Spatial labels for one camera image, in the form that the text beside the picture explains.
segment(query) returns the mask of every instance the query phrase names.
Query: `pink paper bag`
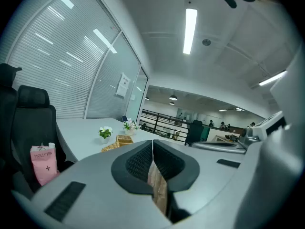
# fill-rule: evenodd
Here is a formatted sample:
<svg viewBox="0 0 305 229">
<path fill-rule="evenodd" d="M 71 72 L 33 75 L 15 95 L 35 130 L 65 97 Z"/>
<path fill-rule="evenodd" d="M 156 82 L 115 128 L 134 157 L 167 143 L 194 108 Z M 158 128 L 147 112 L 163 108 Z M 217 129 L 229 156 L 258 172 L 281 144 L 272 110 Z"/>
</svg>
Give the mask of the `pink paper bag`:
<svg viewBox="0 0 305 229">
<path fill-rule="evenodd" d="M 43 186 L 59 175 L 54 144 L 49 143 L 49 146 L 32 146 L 30 158 L 40 185 Z"/>
</svg>

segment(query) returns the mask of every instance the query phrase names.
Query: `railing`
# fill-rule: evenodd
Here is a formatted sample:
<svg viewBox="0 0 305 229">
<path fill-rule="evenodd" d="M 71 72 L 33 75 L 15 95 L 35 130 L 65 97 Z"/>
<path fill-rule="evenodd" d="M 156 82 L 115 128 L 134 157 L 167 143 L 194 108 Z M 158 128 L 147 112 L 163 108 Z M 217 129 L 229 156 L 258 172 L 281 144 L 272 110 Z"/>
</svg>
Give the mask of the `railing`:
<svg viewBox="0 0 305 229">
<path fill-rule="evenodd" d="M 139 124 L 144 131 L 152 132 L 176 141 L 185 142 L 190 123 L 173 116 L 143 109 Z"/>
</svg>

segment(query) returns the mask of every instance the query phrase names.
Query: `white vase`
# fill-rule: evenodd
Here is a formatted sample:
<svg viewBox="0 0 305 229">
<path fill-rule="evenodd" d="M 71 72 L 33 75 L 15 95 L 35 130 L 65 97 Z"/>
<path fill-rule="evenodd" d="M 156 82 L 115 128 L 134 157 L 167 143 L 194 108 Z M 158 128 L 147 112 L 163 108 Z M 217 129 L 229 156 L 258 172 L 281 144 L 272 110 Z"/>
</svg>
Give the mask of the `white vase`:
<svg viewBox="0 0 305 229">
<path fill-rule="evenodd" d="M 125 134 L 126 135 L 133 135 L 134 134 L 134 130 L 127 130 L 127 129 L 125 129 Z"/>
<path fill-rule="evenodd" d="M 103 138 L 102 136 L 100 136 L 100 140 L 102 144 L 106 144 L 109 142 L 110 136 Z"/>
</svg>

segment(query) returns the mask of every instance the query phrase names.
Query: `horizontal blind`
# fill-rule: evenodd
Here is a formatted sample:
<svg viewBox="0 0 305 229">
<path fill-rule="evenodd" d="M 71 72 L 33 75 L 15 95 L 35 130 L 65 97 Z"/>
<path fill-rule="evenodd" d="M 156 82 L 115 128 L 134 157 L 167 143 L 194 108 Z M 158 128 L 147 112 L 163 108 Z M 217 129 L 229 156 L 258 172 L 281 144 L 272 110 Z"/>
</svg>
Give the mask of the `horizontal blind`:
<svg viewBox="0 0 305 229">
<path fill-rule="evenodd" d="M 97 0 L 53 0 L 11 54 L 9 64 L 22 67 L 15 83 L 45 89 L 57 118 L 83 118 L 97 69 L 118 34 L 118 26 Z"/>
<path fill-rule="evenodd" d="M 140 63 L 121 34 L 113 45 L 117 53 L 109 53 L 97 76 L 87 118 L 114 118 L 121 120 L 125 114 Z M 122 73 L 130 83 L 125 97 L 115 95 Z"/>
<path fill-rule="evenodd" d="M 21 29 L 29 19 L 49 0 L 23 0 L 12 15 L 0 38 L 0 63 L 6 57 Z"/>
</svg>

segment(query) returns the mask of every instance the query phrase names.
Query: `wicker basket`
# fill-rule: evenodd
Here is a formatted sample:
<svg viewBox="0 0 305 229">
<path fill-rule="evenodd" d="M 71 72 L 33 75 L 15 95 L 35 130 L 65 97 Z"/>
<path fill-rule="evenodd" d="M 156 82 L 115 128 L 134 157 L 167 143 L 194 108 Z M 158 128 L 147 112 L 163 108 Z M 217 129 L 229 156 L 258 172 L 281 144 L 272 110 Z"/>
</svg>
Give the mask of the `wicker basket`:
<svg viewBox="0 0 305 229">
<path fill-rule="evenodd" d="M 128 144 L 131 144 L 131 143 L 133 143 L 133 141 L 132 141 L 130 136 L 128 136 L 128 135 L 117 135 L 116 136 L 116 142 L 114 144 L 111 144 L 111 145 L 103 148 L 102 152 L 106 152 L 110 149 L 115 149 L 115 148 L 122 147 L 122 146 L 125 146 L 125 145 L 128 145 Z"/>
</svg>

